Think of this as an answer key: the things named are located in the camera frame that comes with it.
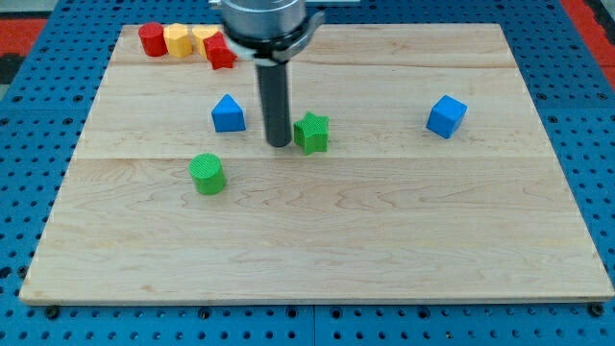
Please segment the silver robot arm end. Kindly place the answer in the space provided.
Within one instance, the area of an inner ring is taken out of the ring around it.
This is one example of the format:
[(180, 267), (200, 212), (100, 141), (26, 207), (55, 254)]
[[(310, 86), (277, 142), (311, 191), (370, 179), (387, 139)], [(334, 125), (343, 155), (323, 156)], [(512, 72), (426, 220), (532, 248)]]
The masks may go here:
[(221, 13), (229, 48), (260, 66), (289, 62), (326, 22), (323, 12), (309, 14), (304, 0), (209, 0), (209, 7)]

